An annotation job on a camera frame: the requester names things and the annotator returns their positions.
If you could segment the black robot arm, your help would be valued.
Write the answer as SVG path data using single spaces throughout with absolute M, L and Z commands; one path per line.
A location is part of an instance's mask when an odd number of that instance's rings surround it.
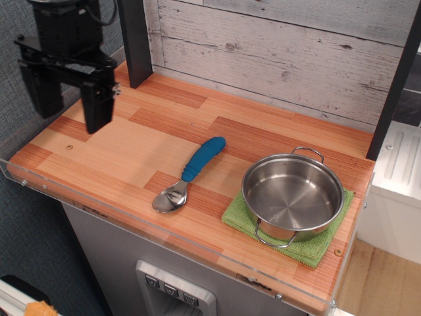
M 79 89 L 86 128 L 94 134 L 112 120 L 120 93 L 114 80 L 116 61 L 101 50 L 98 1 L 30 1 L 36 37 L 19 35 L 18 62 L 34 109 L 45 119 L 64 108 L 62 84 Z

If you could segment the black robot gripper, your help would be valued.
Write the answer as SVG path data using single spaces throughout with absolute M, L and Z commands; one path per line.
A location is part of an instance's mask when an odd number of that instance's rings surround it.
M 86 128 L 94 134 L 112 120 L 116 63 L 101 51 L 99 3 L 32 3 L 36 37 L 19 35 L 19 67 L 34 109 L 48 119 L 64 108 L 61 84 L 80 88 Z

